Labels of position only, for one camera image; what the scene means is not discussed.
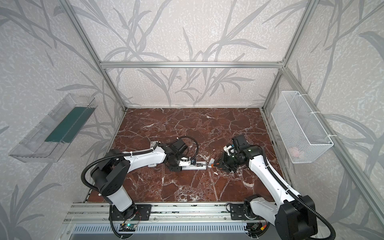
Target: red marble surface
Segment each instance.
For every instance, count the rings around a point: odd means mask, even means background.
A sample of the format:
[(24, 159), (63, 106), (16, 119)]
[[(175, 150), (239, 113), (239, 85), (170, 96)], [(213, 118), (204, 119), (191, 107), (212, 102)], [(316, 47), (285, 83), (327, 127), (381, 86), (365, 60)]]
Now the red marble surface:
[[(113, 148), (137, 151), (149, 148), (150, 141), (171, 142), (188, 135), (199, 143), (197, 161), (209, 162), (211, 158), (219, 159), (223, 147), (238, 134), (245, 134), (250, 144), (263, 146), (281, 174), (258, 108), (128, 109)], [(194, 144), (183, 140), (192, 156)], [(261, 180), (247, 168), (230, 174), (216, 168), (171, 172), (158, 164), (130, 172), (123, 186), (135, 202), (243, 201), (254, 194), (273, 200)], [(88, 201), (102, 202), (103, 198), (92, 191)]]

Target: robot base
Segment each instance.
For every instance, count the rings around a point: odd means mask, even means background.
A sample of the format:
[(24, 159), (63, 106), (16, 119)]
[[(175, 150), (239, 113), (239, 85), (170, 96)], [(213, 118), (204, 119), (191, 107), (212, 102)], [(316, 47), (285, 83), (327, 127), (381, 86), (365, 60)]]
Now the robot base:
[(151, 213), (151, 204), (132, 204), (125, 211), (120, 212), (116, 206), (112, 206), (112, 221), (124, 221), (124, 220), (133, 220), (133, 221), (148, 221), (149, 215)]

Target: vent grille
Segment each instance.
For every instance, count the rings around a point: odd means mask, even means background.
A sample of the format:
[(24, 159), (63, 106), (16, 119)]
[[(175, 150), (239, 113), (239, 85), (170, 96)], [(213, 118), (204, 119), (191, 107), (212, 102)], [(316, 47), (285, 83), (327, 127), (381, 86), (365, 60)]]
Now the vent grille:
[[(140, 223), (135, 233), (242, 233), (245, 232), (244, 224), (246, 223)], [(112, 230), (107, 223), (76, 224), (72, 234), (82, 233), (112, 233)]]

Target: aluminum rail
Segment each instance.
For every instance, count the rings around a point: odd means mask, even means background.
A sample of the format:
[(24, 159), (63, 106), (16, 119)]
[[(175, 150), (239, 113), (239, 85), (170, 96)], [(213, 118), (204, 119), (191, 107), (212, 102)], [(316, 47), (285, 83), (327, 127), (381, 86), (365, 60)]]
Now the aluminum rail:
[(100, 63), (102, 68), (281, 68), (282, 62), (123, 62)]

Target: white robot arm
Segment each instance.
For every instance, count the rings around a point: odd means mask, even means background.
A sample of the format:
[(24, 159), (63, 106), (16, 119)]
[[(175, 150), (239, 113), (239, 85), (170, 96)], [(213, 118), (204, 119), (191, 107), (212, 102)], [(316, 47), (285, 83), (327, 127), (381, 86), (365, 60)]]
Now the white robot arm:
[(271, 166), (262, 147), (249, 144), (244, 135), (232, 138), (232, 142), (232, 145), (224, 147), (220, 161), (213, 166), (226, 172), (236, 172), (239, 166), (248, 165), (275, 200), (275, 204), (272, 204), (259, 195), (247, 197), (244, 200), (247, 218), (263, 217), (276, 227), (283, 240), (311, 239), (318, 232), (316, 218), (319, 218), (331, 232), (325, 239), (333, 240), (336, 237), (331, 224), (315, 211), (312, 199), (301, 196), (287, 184)]
[[(100, 196), (114, 205), (121, 213), (124, 219), (128, 219), (135, 214), (136, 205), (122, 186), (127, 173), (140, 167), (155, 167), (157, 164), (165, 163), (171, 171), (181, 170), (202, 170), (207, 168), (205, 161), (197, 162), (195, 157), (199, 150), (197, 141), (196, 151), (193, 157), (186, 157), (183, 152), (188, 148), (182, 138), (169, 144), (160, 142), (151, 142), (151, 147), (142, 151), (121, 152), (112, 149), (108, 154), (92, 164), (88, 165), (82, 175), (82, 182), (99, 192)], [(92, 166), (96, 165), (91, 171), (91, 178), (95, 181), (95, 186), (88, 183), (85, 179), (85, 173)]]
[[(160, 163), (164, 163), (171, 171), (206, 169), (205, 161), (196, 162), (199, 145), (194, 141), (196, 151), (193, 157), (183, 155), (188, 147), (182, 139), (168, 144), (151, 142), (150, 149), (136, 152), (112, 149), (104, 158), (88, 165), (81, 174), (81, 180), (117, 208), (124, 219), (130, 219), (135, 215), (137, 207), (122, 186), (126, 174), (140, 167), (155, 167)], [(247, 165), (261, 179), (275, 200), (275, 203), (271, 203), (259, 195), (247, 197), (244, 200), (244, 212), (248, 219), (260, 216), (276, 227), (282, 240), (300, 240), (317, 234), (316, 218), (319, 218), (331, 231), (330, 236), (325, 239), (335, 238), (333, 227), (314, 210), (312, 199), (301, 196), (287, 184), (271, 166), (262, 147), (250, 145), (244, 135), (234, 137), (232, 142), (232, 145), (224, 147), (221, 159), (212, 164), (212, 167), (236, 172), (239, 166)], [(94, 165), (96, 167), (91, 171), (91, 177), (95, 186), (85, 180), (86, 172)]]

